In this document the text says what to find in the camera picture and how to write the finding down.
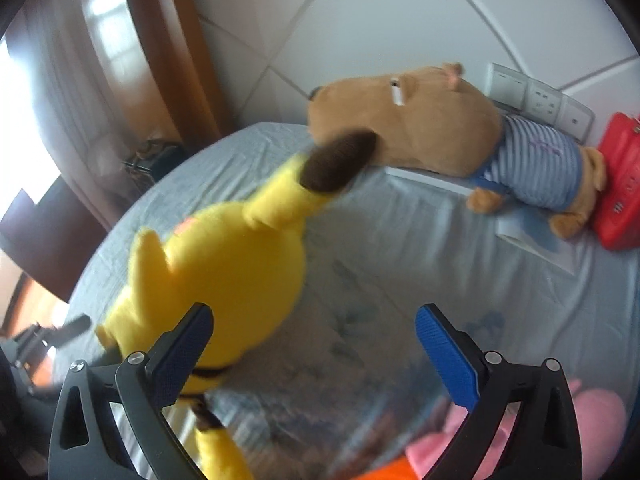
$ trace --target open book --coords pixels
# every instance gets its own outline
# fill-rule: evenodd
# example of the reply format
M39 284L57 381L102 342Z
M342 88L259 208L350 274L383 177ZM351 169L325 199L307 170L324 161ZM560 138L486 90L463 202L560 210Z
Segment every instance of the open book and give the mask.
M463 178L440 176L437 173L403 168L385 168L388 174L429 184L462 196L469 196L474 185ZM577 271L577 251L574 242L557 238L549 228L551 213L522 203L510 203L498 213L495 234L529 253L540 256L568 273Z

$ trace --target power outlet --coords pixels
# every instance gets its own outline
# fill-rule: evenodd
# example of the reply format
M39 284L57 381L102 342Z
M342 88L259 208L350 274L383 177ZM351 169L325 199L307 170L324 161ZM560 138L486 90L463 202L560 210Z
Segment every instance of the power outlet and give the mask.
M554 124L560 112L562 94L549 85L532 79L524 100L524 115L538 122Z
M568 96L562 98L558 120L554 126L562 132L575 137L578 142L583 143L587 138L591 123L593 123L593 112L583 104Z
M486 94L498 104L513 110L522 110L524 93L529 78L511 68L495 63L489 65Z

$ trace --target brown chair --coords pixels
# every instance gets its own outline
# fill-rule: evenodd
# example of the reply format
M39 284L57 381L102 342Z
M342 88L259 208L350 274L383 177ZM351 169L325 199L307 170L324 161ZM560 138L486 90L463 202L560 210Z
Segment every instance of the brown chair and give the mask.
M63 301L106 231L62 178L38 204L20 190L0 219L0 248L24 272Z

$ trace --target red bag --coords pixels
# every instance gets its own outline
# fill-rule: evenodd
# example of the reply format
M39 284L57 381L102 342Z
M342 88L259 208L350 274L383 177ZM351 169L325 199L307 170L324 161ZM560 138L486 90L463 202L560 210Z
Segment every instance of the red bag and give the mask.
M593 215L593 229L609 250L640 246L640 121L613 115L598 149L607 163L607 189Z

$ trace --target metal screw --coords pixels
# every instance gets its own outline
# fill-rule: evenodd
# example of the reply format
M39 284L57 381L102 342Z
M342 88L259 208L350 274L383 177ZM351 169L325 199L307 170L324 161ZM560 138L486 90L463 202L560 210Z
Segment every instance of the metal screw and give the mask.
M142 352L133 352L128 358L127 363L130 365L139 365L145 360L145 355Z
M492 365L499 365L502 362L502 356L498 352L487 352L484 354L484 358Z
M546 367L549 368L552 372L557 372L560 369L560 363L555 359L547 359Z
M73 361L71 363L69 370L71 370L72 372L79 372L83 368L84 368L84 361L82 361L82 359L78 359L77 361Z

